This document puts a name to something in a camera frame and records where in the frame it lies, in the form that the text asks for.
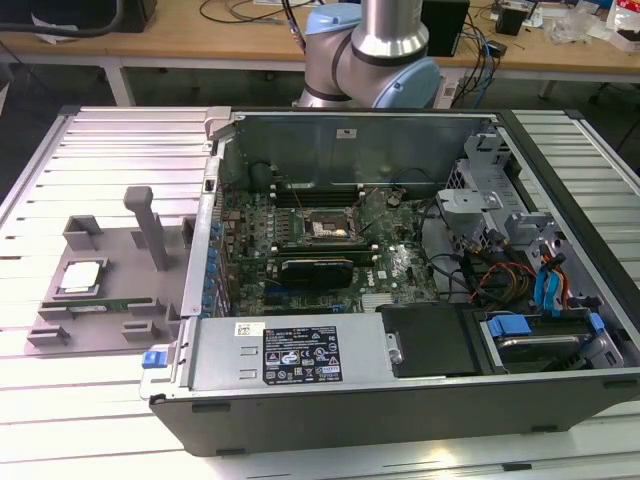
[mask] red wire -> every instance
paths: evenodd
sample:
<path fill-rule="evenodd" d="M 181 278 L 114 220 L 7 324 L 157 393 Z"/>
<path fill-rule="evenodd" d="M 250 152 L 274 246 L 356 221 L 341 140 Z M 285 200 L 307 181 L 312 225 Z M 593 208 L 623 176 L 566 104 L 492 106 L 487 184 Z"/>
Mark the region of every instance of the red wire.
<path fill-rule="evenodd" d="M 482 285 L 484 285 L 484 282 L 487 281 L 487 279 L 489 278 L 489 275 L 491 274 L 491 272 L 499 267 L 502 268 L 508 268 L 508 265 L 513 265 L 515 267 L 518 267 L 522 270 L 525 270 L 527 273 L 529 273 L 532 277 L 535 277 L 536 275 L 533 273 L 533 270 L 531 270 L 531 268 L 527 267 L 526 265 L 522 265 L 520 263 L 515 263 L 515 262 L 507 262 L 507 263 L 496 263 L 495 265 L 492 265 L 489 270 L 487 270 L 487 273 L 484 274 L 484 276 L 482 277 L 482 279 L 480 280 L 480 284 L 478 285 L 478 288 L 482 288 Z M 469 298 L 469 302 L 473 302 L 473 299 L 476 297 L 476 295 L 478 294 L 478 291 L 476 290 L 475 292 L 473 292 L 473 294 L 471 295 L 471 297 Z"/>

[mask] motherboard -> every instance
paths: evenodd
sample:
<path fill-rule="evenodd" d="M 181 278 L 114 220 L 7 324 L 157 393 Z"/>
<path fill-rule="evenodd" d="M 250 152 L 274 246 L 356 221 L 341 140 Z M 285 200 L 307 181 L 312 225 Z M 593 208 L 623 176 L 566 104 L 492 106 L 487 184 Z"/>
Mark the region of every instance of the motherboard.
<path fill-rule="evenodd" d="M 416 241 L 418 212 L 427 202 L 404 201 L 403 193 L 225 189 L 227 314 L 361 313 L 436 300 Z"/>

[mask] wooden table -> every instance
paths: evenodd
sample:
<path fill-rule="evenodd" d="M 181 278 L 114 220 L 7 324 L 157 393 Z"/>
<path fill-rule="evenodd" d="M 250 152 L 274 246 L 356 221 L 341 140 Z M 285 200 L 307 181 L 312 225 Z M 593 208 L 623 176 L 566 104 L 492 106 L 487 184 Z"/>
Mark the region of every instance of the wooden table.
<path fill-rule="evenodd" d="M 207 68 L 303 71 L 304 56 L 284 25 L 211 22 L 200 16 L 201 0 L 158 0 L 156 15 L 142 34 L 113 33 L 101 38 L 49 45 L 30 34 L 2 34 L 5 44 L 26 63 L 97 65 L 106 71 L 116 103 L 134 105 L 125 67 Z M 493 22 L 475 16 L 486 0 L 474 0 L 474 22 L 490 38 L 508 46 L 496 76 L 515 79 L 640 82 L 640 55 L 622 52 L 607 42 L 553 45 L 541 29 L 522 29 L 517 37 L 498 35 Z M 260 15 L 274 7 L 246 5 L 241 12 Z M 222 0 L 206 13 L 231 18 Z M 310 9 L 296 9 L 306 24 Z M 456 56 L 438 58 L 443 82 L 436 106 L 449 107 L 459 80 L 475 65 L 472 42 L 462 40 Z M 0 61 L 13 61 L 0 51 Z"/>

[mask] side panel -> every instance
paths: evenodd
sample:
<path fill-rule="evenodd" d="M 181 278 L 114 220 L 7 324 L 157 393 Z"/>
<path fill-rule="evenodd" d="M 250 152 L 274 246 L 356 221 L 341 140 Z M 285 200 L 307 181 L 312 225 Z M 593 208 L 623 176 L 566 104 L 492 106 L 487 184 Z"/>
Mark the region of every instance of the side panel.
<path fill-rule="evenodd" d="M 629 376 L 150 407 L 189 453 L 215 456 L 562 431 L 639 393 Z"/>

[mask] black box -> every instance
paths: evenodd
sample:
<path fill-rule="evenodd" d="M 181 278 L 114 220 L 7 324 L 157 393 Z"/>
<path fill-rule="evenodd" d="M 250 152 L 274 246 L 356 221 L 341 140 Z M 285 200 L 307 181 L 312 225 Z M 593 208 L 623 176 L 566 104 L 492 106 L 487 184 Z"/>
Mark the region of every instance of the black box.
<path fill-rule="evenodd" d="M 529 12 L 519 8 L 501 8 L 496 20 L 496 33 L 516 36 Z"/>
<path fill-rule="evenodd" d="M 427 55 L 453 57 L 469 11 L 469 0 L 425 0 L 422 23 L 429 29 Z"/>

